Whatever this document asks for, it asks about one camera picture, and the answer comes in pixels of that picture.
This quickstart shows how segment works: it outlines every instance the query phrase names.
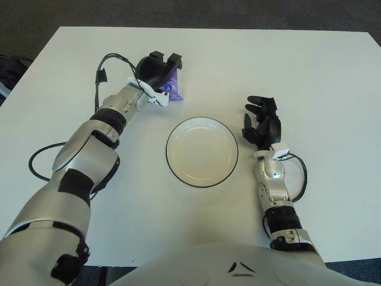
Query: purple snack bag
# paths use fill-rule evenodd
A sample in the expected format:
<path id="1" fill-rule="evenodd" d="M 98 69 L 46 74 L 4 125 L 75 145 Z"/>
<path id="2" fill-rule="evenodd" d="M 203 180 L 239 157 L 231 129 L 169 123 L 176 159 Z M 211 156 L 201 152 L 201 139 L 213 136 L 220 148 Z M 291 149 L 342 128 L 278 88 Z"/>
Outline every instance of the purple snack bag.
<path id="1" fill-rule="evenodd" d="M 183 99 L 179 92 L 179 77 L 177 76 L 177 71 L 178 69 L 173 72 L 171 78 L 163 84 L 163 86 L 158 88 L 161 92 L 164 91 L 169 93 L 170 101 Z"/>

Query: gray carpet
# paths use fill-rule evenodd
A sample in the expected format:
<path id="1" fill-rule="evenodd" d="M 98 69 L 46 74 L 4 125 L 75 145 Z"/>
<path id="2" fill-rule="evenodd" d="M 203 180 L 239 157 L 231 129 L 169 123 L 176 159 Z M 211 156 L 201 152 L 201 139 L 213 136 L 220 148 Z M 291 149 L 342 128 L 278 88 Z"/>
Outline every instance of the gray carpet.
<path id="1" fill-rule="evenodd" d="M 381 45 L 380 0 L 0 0 L 0 15 L 0 54 L 31 58 L 60 26 L 362 31 Z M 327 266 L 381 283 L 380 259 Z M 105 268 L 86 267 L 76 285 L 105 283 Z"/>

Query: black joint band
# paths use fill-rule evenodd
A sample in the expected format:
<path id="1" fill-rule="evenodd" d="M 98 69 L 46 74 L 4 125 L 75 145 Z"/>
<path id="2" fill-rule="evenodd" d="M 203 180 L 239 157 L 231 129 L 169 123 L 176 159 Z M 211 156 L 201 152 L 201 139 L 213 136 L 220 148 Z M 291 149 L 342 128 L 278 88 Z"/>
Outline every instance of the black joint band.
<path id="1" fill-rule="evenodd" d="M 270 232 L 302 228 L 295 209 L 291 206 L 272 207 L 265 212 Z"/>
<path id="2" fill-rule="evenodd" d="M 119 135 L 123 132 L 126 127 L 126 119 L 118 111 L 110 108 L 101 108 L 96 111 L 96 113 L 90 118 L 90 120 L 99 120 L 107 123 L 112 128 L 114 128 Z"/>

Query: black tape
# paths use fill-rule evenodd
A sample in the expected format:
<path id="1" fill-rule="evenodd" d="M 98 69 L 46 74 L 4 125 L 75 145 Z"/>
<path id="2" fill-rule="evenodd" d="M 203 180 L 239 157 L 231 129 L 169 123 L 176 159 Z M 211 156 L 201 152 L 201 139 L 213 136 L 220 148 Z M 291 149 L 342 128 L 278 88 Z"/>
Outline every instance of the black tape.
<path id="1" fill-rule="evenodd" d="M 104 68 L 96 71 L 95 83 L 98 84 L 101 82 L 107 82 L 107 75 Z"/>
<path id="2" fill-rule="evenodd" d="M 58 192 L 76 195 L 90 207 L 90 191 L 93 186 L 93 181 L 85 174 L 74 169 L 68 169 L 61 179 Z"/>

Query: black cable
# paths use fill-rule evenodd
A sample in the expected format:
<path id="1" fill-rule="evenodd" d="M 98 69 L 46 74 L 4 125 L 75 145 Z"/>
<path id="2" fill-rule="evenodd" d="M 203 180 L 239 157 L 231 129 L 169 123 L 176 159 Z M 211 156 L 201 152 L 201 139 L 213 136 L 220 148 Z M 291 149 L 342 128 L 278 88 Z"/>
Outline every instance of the black cable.
<path id="1" fill-rule="evenodd" d="M 61 142 L 61 143 L 56 143 L 56 144 L 52 144 L 52 145 L 49 145 L 49 146 L 45 146 L 43 148 L 41 148 L 40 150 L 37 150 L 29 159 L 29 163 L 28 163 L 28 166 L 29 166 L 29 170 L 31 171 L 32 174 L 34 174 L 37 178 L 41 179 L 41 180 L 44 180 L 44 181 L 47 181 L 49 182 L 49 178 L 47 177 L 44 177 L 40 174 L 38 174 L 38 172 L 36 172 L 35 168 L 33 168 L 33 160 L 35 159 L 35 157 L 40 154 L 42 151 L 45 151 L 47 149 L 51 149 L 51 148 L 54 148 L 54 147 L 58 147 L 58 146 L 63 146 L 65 145 L 66 142 Z"/>
<path id="2" fill-rule="evenodd" d="M 264 215 L 263 215 L 263 218 L 262 218 L 262 226 L 263 226 L 263 230 L 264 230 L 264 232 L 266 233 L 267 237 L 270 238 L 268 232 L 266 231 L 266 227 L 264 226 L 264 219 L 265 219 L 265 217 L 266 217 L 266 215 L 264 214 Z"/>
<path id="3" fill-rule="evenodd" d="M 304 175 L 303 186 L 302 186 L 302 188 L 301 188 L 299 194 L 296 195 L 296 197 L 292 199 L 292 202 L 294 203 L 294 202 L 300 200 L 300 199 L 303 197 L 304 193 L 305 193 L 305 189 L 306 189 L 306 187 L 307 187 L 307 168 L 306 168 L 306 166 L 305 166 L 305 164 L 304 164 L 302 158 L 300 158 L 299 156 L 297 156 L 297 155 L 295 155 L 295 154 L 292 154 L 292 153 L 288 153 L 288 154 L 289 154 L 291 157 L 288 157 L 288 158 L 285 158 L 285 159 L 281 159 L 281 160 L 279 160 L 279 161 L 286 161 L 286 160 L 290 160 L 290 159 L 292 159 L 292 158 L 296 158 L 296 159 L 298 159 L 298 161 L 299 161 L 299 163 L 300 163 L 300 165 L 301 165 L 301 167 L 302 167 L 302 169 L 303 169 L 303 175 Z"/>
<path id="4" fill-rule="evenodd" d="M 135 80 L 136 80 L 136 83 L 138 84 L 138 86 L 140 87 L 140 89 L 148 96 L 148 97 L 150 97 L 150 98 L 152 98 L 152 96 L 150 96 L 148 93 L 147 93 L 147 91 L 145 91 L 144 90 L 144 88 L 140 85 L 140 83 L 139 83 L 139 81 L 138 81 L 138 78 L 136 77 L 136 67 L 127 59 L 127 58 L 125 58 L 124 56 L 122 56 L 122 55 L 120 55 L 120 54 L 118 54 L 118 53 L 116 53 L 116 52 L 112 52 L 112 53 L 109 53 L 109 54 L 107 54 L 107 55 L 105 55 L 104 57 L 103 57 L 103 59 L 101 60 L 101 62 L 99 63 L 99 66 L 98 66 L 98 68 L 97 68 L 97 70 L 96 70 L 96 75 L 95 75 L 95 99 L 94 99 L 94 104 L 95 104 L 95 112 L 98 110 L 98 108 L 99 108 L 99 84 L 100 84 L 100 82 L 98 82 L 98 77 L 97 77 L 97 74 L 98 74 L 98 72 L 101 70 L 101 68 L 102 68 L 102 65 L 103 65 L 103 63 L 107 60 L 107 59 L 109 59 L 109 58 L 117 58 L 118 60 L 121 60 L 121 61 L 124 61 L 125 63 L 127 63 L 129 66 L 130 66 L 130 68 L 131 68 L 131 70 L 132 70 L 132 73 L 133 73 L 133 75 L 134 75 L 134 78 L 135 78 Z M 156 100 L 156 102 L 157 102 L 157 104 L 159 105 L 159 106 L 162 106 L 161 104 L 160 104 L 160 102 L 158 101 L 158 100 Z"/>
<path id="5" fill-rule="evenodd" d="M 90 201 L 95 198 L 95 196 L 97 195 L 98 192 L 95 192 L 94 195 L 90 198 Z"/>

